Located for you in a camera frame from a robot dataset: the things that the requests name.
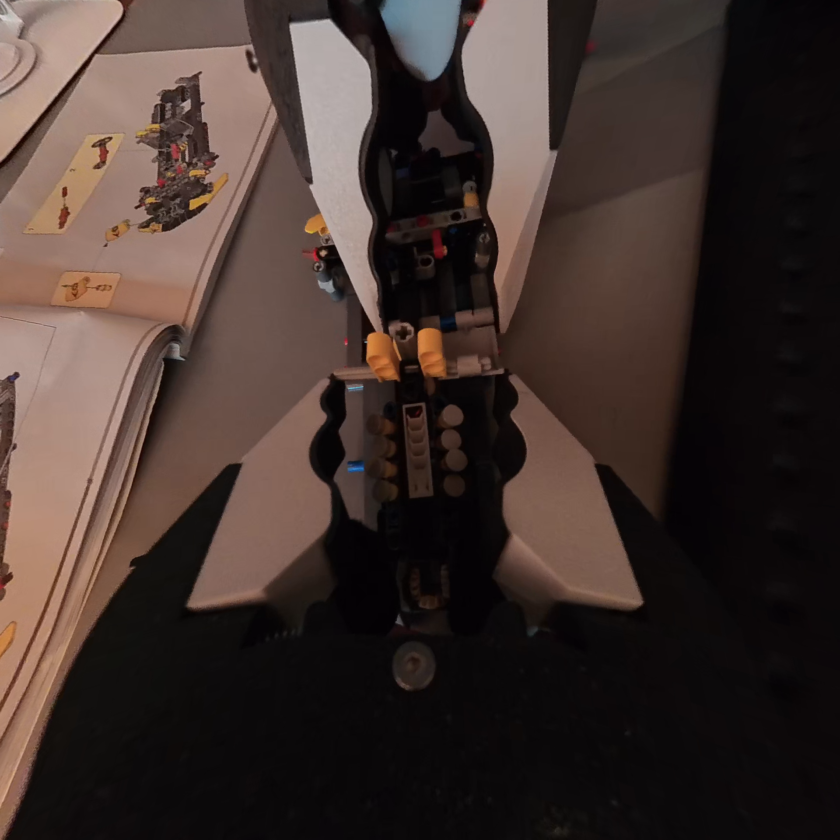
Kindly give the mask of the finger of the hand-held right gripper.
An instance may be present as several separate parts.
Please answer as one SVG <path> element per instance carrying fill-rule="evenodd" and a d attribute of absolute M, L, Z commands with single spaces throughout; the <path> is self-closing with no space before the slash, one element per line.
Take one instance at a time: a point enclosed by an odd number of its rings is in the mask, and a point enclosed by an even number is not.
<path fill-rule="evenodd" d="M 550 148 L 546 1 L 485 2 L 462 50 L 465 88 L 490 137 L 486 209 L 497 235 L 499 328 L 522 292 L 557 152 Z"/>
<path fill-rule="evenodd" d="M 374 331 L 382 331 L 369 245 L 374 218 L 363 190 L 362 148 L 374 113 L 371 40 L 330 18 L 291 22 L 311 193 Z"/>

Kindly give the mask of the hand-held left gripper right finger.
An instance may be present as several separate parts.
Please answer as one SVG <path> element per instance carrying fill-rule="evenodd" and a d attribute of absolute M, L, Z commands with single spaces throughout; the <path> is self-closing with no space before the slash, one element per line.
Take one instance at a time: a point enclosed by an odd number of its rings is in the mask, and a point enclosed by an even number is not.
<path fill-rule="evenodd" d="M 509 381 L 525 458 L 502 491 L 509 536 L 496 582 L 532 627 L 561 603 L 635 611 L 644 598 L 592 455 L 518 376 Z"/>

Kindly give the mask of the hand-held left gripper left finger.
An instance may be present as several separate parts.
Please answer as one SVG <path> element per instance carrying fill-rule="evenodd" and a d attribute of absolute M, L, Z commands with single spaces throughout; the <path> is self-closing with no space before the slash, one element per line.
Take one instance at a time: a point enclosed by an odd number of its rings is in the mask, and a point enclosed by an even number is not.
<path fill-rule="evenodd" d="M 243 457 L 186 608 L 193 613 L 267 606 L 302 625 L 334 587 L 325 541 L 333 519 L 331 477 L 312 445 L 329 423 L 327 398 L 344 386 L 320 380 Z"/>

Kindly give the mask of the black yellow lego vehicle model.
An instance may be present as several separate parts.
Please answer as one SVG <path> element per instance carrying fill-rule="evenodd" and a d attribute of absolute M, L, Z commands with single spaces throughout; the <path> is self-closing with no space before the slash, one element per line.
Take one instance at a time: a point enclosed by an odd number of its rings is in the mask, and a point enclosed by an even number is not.
<path fill-rule="evenodd" d="M 364 420 L 374 526 L 344 515 L 330 600 L 354 634 L 478 634 L 506 601 L 494 573 L 507 533 L 494 457 L 501 378 L 497 244 L 481 203 L 482 146 L 373 144 L 364 187 L 382 211 L 367 255 L 381 330 L 365 360 L 380 392 Z"/>

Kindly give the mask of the open lego instruction booklet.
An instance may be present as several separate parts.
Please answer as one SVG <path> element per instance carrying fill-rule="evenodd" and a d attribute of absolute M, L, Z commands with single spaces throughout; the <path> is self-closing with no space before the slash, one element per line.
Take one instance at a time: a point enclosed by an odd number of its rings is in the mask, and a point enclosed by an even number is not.
<path fill-rule="evenodd" d="M 2 200 L 2 800 L 276 126 L 252 45 L 98 56 Z"/>

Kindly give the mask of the white stand base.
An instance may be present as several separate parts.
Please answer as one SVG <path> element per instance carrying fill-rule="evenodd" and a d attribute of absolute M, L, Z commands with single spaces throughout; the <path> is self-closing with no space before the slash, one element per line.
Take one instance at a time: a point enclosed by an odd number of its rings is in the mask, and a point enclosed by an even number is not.
<path fill-rule="evenodd" d="M 118 1 L 1 2 L 1 162 L 122 16 Z"/>

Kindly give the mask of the black perforated pad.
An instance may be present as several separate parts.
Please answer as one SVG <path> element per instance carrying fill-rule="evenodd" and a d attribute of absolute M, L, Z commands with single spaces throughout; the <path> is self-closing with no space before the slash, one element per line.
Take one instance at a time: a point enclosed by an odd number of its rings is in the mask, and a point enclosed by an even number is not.
<path fill-rule="evenodd" d="M 838 838 L 839 2 L 730 2 L 666 522 L 780 716 L 773 803 Z"/>

